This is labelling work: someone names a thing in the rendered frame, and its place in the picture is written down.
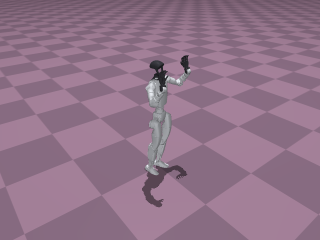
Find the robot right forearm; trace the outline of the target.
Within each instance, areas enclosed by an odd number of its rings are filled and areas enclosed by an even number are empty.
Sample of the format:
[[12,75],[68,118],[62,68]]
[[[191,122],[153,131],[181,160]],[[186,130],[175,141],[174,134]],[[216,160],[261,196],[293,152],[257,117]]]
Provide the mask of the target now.
[[151,107],[154,103],[159,103],[160,99],[164,96],[166,93],[167,88],[163,86],[163,91],[161,92],[160,89],[157,92],[157,94],[153,97],[153,99],[149,102],[149,106]]

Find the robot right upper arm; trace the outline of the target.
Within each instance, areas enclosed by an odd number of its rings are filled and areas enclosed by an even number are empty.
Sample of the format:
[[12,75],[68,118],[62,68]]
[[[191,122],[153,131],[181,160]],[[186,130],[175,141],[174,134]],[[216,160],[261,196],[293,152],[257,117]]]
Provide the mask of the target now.
[[[147,97],[148,97],[148,101],[150,103],[150,101],[154,98],[155,93],[154,90],[156,89],[155,85],[153,84],[153,82],[151,82],[149,85],[146,86],[146,91],[147,91]],[[151,107],[152,108],[156,108],[158,106],[158,103],[154,103]]]

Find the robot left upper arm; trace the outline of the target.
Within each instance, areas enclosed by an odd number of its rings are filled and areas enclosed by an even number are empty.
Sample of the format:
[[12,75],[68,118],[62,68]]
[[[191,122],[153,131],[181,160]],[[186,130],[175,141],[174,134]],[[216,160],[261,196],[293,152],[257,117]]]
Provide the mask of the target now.
[[[166,77],[167,77],[167,75],[165,76],[165,78]],[[177,85],[179,87],[183,85],[183,81],[181,81],[180,78],[176,80],[175,78],[168,76],[168,78],[166,80],[167,80],[167,83]]]

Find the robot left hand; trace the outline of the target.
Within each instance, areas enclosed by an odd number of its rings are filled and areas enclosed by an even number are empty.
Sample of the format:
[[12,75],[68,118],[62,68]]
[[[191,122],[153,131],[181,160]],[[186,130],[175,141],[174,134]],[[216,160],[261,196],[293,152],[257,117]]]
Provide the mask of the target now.
[[187,69],[190,69],[189,67],[189,62],[188,62],[188,56],[189,55],[184,55],[182,58],[181,58],[181,61],[180,64],[184,67],[184,71],[185,73],[187,74]]

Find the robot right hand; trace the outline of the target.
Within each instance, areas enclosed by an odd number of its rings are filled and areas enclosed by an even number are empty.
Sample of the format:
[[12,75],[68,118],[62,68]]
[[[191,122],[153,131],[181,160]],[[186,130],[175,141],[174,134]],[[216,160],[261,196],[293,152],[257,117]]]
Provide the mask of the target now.
[[160,91],[162,92],[163,91],[163,87],[166,87],[165,83],[166,83],[166,80],[168,78],[168,75],[166,76],[165,78],[165,74],[167,73],[168,71],[166,70],[163,70],[159,73],[159,83],[160,83]]

